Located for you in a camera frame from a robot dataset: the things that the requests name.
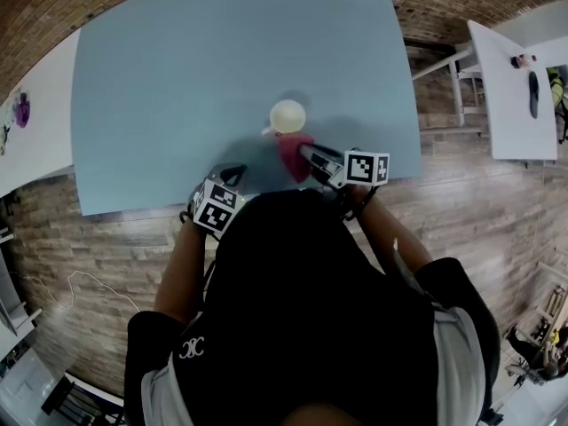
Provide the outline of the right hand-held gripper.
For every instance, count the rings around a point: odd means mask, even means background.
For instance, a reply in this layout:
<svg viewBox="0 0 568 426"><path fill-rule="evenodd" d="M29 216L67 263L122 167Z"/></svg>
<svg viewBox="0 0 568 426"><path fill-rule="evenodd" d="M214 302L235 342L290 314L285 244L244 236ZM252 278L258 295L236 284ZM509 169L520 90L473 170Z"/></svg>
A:
<svg viewBox="0 0 568 426"><path fill-rule="evenodd" d="M302 144L300 154L311 165L312 175L333 190L347 185L381 186L389 181L389 154L358 150L337 152L317 144Z"/></svg>

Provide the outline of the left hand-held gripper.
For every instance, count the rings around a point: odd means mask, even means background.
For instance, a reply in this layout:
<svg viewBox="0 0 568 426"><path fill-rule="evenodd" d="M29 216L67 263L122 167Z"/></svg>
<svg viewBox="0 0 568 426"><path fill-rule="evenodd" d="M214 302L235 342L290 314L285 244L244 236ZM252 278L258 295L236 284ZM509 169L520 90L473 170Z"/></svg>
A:
<svg viewBox="0 0 568 426"><path fill-rule="evenodd" d="M193 197L193 221L210 234L223 235L246 202L242 194L245 164L216 164Z"/></svg>

